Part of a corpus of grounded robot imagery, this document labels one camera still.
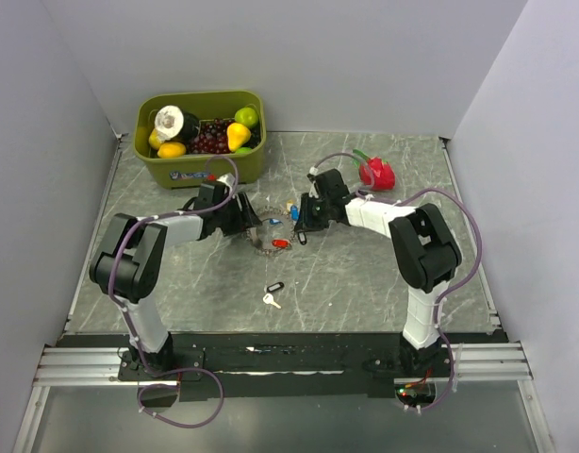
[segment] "black key tag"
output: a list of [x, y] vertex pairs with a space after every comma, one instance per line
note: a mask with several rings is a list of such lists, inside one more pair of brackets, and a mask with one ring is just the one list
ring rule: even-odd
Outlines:
[[286, 285], [283, 284], [283, 281], [277, 281], [276, 283], [272, 284], [271, 286], [267, 286], [265, 291], [267, 293], [274, 293], [275, 291], [283, 290]]

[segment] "silver key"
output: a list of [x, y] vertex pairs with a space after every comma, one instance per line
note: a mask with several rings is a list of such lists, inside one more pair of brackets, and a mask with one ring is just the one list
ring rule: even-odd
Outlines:
[[264, 294], [264, 297], [262, 297], [262, 300], [267, 305], [272, 305], [274, 307], [277, 307], [278, 309], [281, 308], [281, 306], [274, 301], [273, 295], [271, 293]]

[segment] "green plastic bin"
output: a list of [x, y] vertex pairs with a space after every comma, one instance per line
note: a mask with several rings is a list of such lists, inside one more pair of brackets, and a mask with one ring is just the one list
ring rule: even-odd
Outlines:
[[[160, 159], [149, 146], [149, 134], [154, 128], [156, 113], [165, 106], [179, 106], [192, 113], [200, 121], [215, 118], [233, 118], [235, 112], [243, 107], [256, 108], [260, 117], [260, 144], [247, 154], [226, 154], [240, 171], [240, 182], [249, 183], [258, 179], [264, 167], [264, 143], [267, 130], [264, 120], [262, 100], [257, 94], [246, 91], [233, 92], [179, 92], [152, 97], [139, 110], [135, 129], [135, 154], [145, 162], [154, 180], [166, 189], [199, 186], [206, 178], [206, 162], [212, 155], [186, 155], [176, 159]], [[232, 173], [233, 168], [223, 159], [213, 159], [208, 172], [215, 176]]]

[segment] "wire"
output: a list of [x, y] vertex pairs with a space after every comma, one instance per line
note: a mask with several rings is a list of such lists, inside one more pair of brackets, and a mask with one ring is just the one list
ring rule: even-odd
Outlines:
[[405, 385], [405, 388], [411, 389], [414, 387], [420, 387], [423, 384], [425, 384], [426, 380], [428, 380], [430, 376], [432, 376], [432, 368], [428, 368], [428, 371], [425, 372], [425, 376], [423, 377], [423, 379], [420, 379], [417, 382], [409, 382], [408, 384]]
[[452, 195], [446, 191], [443, 191], [442, 189], [437, 189], [437, 188], [431, 187], [428, 189], [423, 189], [422, 191], [419, 191], [416, 194], [410, 196], [409, 198], [407, 198], [407, 200], [398, 203], [398, 206], [408, 205], [412, 201], [420, 198], [422, 195], [425, 195], [427, 193], [440, 193], [441, 195], [446, 196], [451, 201], [453, 201], [459, 207], [459, 209], [464, 213], [464, 215], [468, 219], [468, 222], [470, 222], [471, 229], [473, 230], [473, 233], [474, 233], [474, 241], [476, 242], [476, 258], [474, 259], [474, 264], [472, 265], [468, 274], [465, 277], [463, 277], [460, 281], [458, 281], [455, 285], [450, 286], [445, 291], [440, 293], [437, 297], [435, 304], [434, 304], [434, 313], [433, 313], [434, 324], [435, 324], [435, 326], [437, 326], [437, 332], [438, 332], [440, 339], [447, 345], [447, 353], [449, 355], [449, 368], [451, 371], [449, 372], [449, 380], [447, 382], [447, 386], [444, 388], [444, 390], [442, 391], [440, 396], [438, 396], [428, 406], [422, 408], [422, 411], [429, 411], [431, 409], [434, 409], [436, 406], [438, 406], [448, 396], [449, 392], [453, 389], [453, 381], [455, 380], [455, 359], [453, 357], [453, 349], [451, 348], [451, 342], [449, 342], [449, 339], [447, 338], [445, 333], [440, 328], [440, 315], [441, 315], [440, 306], [442, 304], [442, 299], [444, 299], [447, 295], [449, 295], [453, 291], [458, 290], [459, 288], [464, 286], [466, 283], [468, 283], [470, 280], [472, 280], [473, 277], [476, 275], [476, 272], [478, 272], [478, 268], [480, 267], [480, 262], [482, 261], [482, 235], [480, 234], [480, 228], [478, 227], [478, 224], [476, 224], [476, 221], [474, 220], [473, 216], [471, 215], [471, 212], [454, 195]]
[[319, 160], [317, 163], [315, 163], [313, 165], [313, 167], [319, 168], [319, 166], [322, 163], [324, 163], [326, 160], [330, 160], [331, 158], [342, 157], [342, 156], [346, 156], [347, 158], [351, 158], [351, 159], [355, 160], [357, 163], [364, 164], [365, 171], [368, 173], [369, 178], [370, 178], [372, 183], [369, 186], [359, 187], [358, 189], [356, 189], [355, 193], [356, 193], [356, 196], [358, 196], [359, 198], [366, 199], [368, 193], [361, 193], [360, 191], [364, 191], [364, 190], [372, 191], [373, 190], [373, 183], [374, 183], [373, 170], [367, 164], [367, 162], [364, 159], [362, 159], [361, 157], [356, 156], [354, 154], [350, 154], [350, 153], [333, 153], [333, 154], [330, 154], [329, 156], [325, 156], [323, 159]]
[[[191, 210], [191, 211], [175, 210], [173, 212], [166, 212], [166, 213], [160, 214], [160, 215], [152, 215], [150, 217], [145, 217], [143, 219], [140, 219], [135, 225], [133, 225], [130, 229], [128, 229], [128, 232], [124, 235], [124, 238], [122, 239], [122, 242], [120, 243], [120, 247], [118, 248], [118, 252], [116, 253], [116, 257], [114, 259], [113, 266], [111, 268], [111, 273], [109, 274], [109, 282], [108, 282], [109, 298], [120, 309], [123, 309], [125, 307], [125, 303], [122, 300], [120, 300], [114, 292], [115, 280], [116, 280], [116, 276], [118, 274], [118, 268], [120, 267], [120, 262], [122, 261], [122, 256], [124, 254], [124, 251], [125, 251], [126, 247], [128, 246], [130, 239], [132, 238], [132, 236], [135, 234], [135, 232], [140, 227], [142, 227], [143, 225], [146, 225], [150, 222], [154, 222], [155, 220], [169, 219], [171, 217], [177, 217], [177, 216], [183, 216], [183, 215], [199, 215], [199, 214], [205, 214], [207, 212], [213, 212], [214, 210], [222, 208], [229, 201], [231, 201], [231, 199], [233, 199], [233, 197], [235, 196], [235, 193], [237, 192], [239, 180], [240, 180], [240, 172], [237, 168], [237, 165], [235, 164], [235, 162], [233, 160], [231, 160], [227, 156], [213, 156], [206, 162], [206, 171], [208, 169], [209, 163], [213, 159], [224, 159], [224, 160], [228, 161], [231, 164], [231, 166], [233, 167], [233, 172], [235, 173], [235, 180], [233, 181], [233, 185], [232, 185], [231, 189], [229, 190], [227, 197], [221, 203], [219, 203], [218, 205], [214, 205], [212, 207], [209, 207], [209, 208], [205, 208], [203, 210]], [[142, 394], [147, 389], [171, 388], [172, 387], [172, 386], [167, 385], [167, 384], [153, 384], [153, 385], [143, 387], [139, 391], [139, 393], [137, 394], [137, 401], [138, 401], [139, 406], [140, 406], [140, 411], [144, 411], [145, 413], [153, 416], [157, 420], [160, 420], [164, 423], [167, 423], [168, 425], [172, 425], [172, 426], [178, 427], [178, 428], [199, 428], [199, 427], [202, 427], [204, 425], [207, 425], [212, 420], [214, 420], [214, 418], [216, 418], [216, 416], [219, 414], [219, 412], [223, 408], [223, 403], [224, 403], [224, 389], [223, 389], [223, 385], [222, 385], [221, 381], [218, 379], [218, 377], [214, 373], [212, 373], [204, 368], [199, 368], [199, 367], [178, 368], [175, 370], [165, 371], [165, 372], [159, 372], [157, 370], [154, 370], [149, 365], [149, 362], [145, 356], [145, 351], [144, 351], [144, 349], [142, 347], [142, 343], [141, 343], [141, 337], [139, 336], [139, 334], [137, 332], [137, 328], [135, 327], [128, 310], [121, 310], [121, 312], [122, 312], [122, 317], [124, 318], [124, 321], [126, 322], [126, 325], [128, 326], [128, 330], [130, 330], [130, 334], [132, 335], [132, 338], [135, 340], [135, 344], [137, 345], [137, 351], [139, 352], [142, 366], [144, 367], [145, 371], [148, 374], [152, 375], [154, 378], [163, 378], [166, 376], [176, 375], [176, 374], [182, 375], [183, 373], [204, 373], [205, 375], [208, 375], [212, 379], [214, 379], [214, 382], [216, 382], [216, 385], [218, 386], [219, 394], [220, 394], [218, 406], [216, 407], [216, 409], [214, 410], [212, 415], [210, 415], [208, 417], [208, 419], [204, 420], [203, 422], [197, 423], [197, 424], [184, 424], [184, 423], [175, 422], [174, 420], [166, 418], [166, 417], [144, 407], [144, 405], [142, 404], [142, 401], [141, 401]]]
[[[363, 159], [358, 158], [357, 156], [354, 156], [354, 155], [349, 154], [349, 153], [334, 153], [334, 154], [330, 154], [329, 156], [326, 156], [325, 158], [323, 158], [323, 159], [319, 160], [317, 163], [315, 163], [315, 165], [314, 165], [315, 168], [318, 168], [319, 165], [324, 163], [326, 160], [331, 159], [331, 158], [336, 157], [336, 156], [347, 156], [347, 157], [352, 158], [360, 163], [367, 163]], [[366, 198], [366, 196], [364, 196], [362, 193], [360, 193], [360, 191], [362, 191], [364, 189], [370, 190], [371, 188], [372, 188], [372, 185], [361, 187], [361, 188], [356, 190], [356, 195], [360, 198]], [[463, 205], [463, 203], [461, 203], [451, 193], [443, 191], [442, 189], [430, 187], [427, 189], [423, 189], [422, 191], [419, 191], [419, 192], [415, 193], [414, 195], [411, 195], [410, 197], [407, 198], [407, 200], [401, 201], [401, 202], [397, 202], [397, 201], [390, 200], [388, 198], [377, 197], [377, 196], [374, 196], [373, 199], [375, 201], [379, 201], [381, 203], [387, 203], [387, 204], [397, 205], [397, 206], [405, 206], [405, 205], [408, 205], [409, 203], [413, 202], [414, 200], [420, 198], [421, 196], [423, 196], [427, 193], [439, 193], [443, 196], [446, 196], [451, 201], [453, 201], [457, 205], [457, 207], [464, 213], [464, 215], [468, 219], [468, 222], [471, 225], [471, 229], [473, 230], [474, 241], [476, 243], [476, 258], [474, 259], [474, 264], [472, 265], [471, 270], [468, 272], [468, 274], [465, 277], [463, 277], [460, 281], [458, 281], [455, 285], [450, 286], [445, 291], [443, 291], [441, 294], [439, 294], [437, 297], [437, 300], [435, 301], [434, 312], [433, 312], [434, 324], [436, 326], [437, 333], [438, 333], [440, 339], [447, 346], [447, 353], [449, 354], [449, 367], [450, 367], [451, 371], [449, 373], [449, 380], [447, 382], [447, 386], [442, 391], [440, 396], [437, 399], [435, 399], [434, 402], [432, 402], [431, 404], [429, 404], [425, 408], [421, 408], [421, 411], [429, 411], [429, 410], [435, 408], [438, 404], [440, 404], [440, 402], [442, 402], [447, 397], [447, 395], [449, 394], [449, 392], [453, 388], [453, 381], [455, 380], [455, 359], [453, 358], [453, 349], [451, 348], [451, 343], [449, 342], [449, 339], [447, 338], [445, 333], [440, 328], [440, 323], [439, 323], [440, 315], [441, 315], [440, 307], [442, 304], [442, 299], [444, 299], [447, 295], [449, 295], [450, 293], [452, 293], [455, 290], [458, 290], [459, 288], [464, 286], [466, 283], [468, 283], [470, 280], [472, 280], [473, 277], [476, 275], [476, 272], [478, 272], [478, 268], [480, 267], [480, 262], [482, 260], [482, 236], [480, 234], [480, 228], [478, 227], [478, 224], [476, 224], [476, 221], [474, 220], [470, 211]], [[414, 408], [409, 408], [409, 409], [412, 411], [417, 411]]]

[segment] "green apple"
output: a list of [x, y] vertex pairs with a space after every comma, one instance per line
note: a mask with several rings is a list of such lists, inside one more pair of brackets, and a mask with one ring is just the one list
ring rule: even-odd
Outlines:
[[235, 113], [235, 121], [251, 129], [258, 124], [258, 114], [251, 107], [244, 107]]

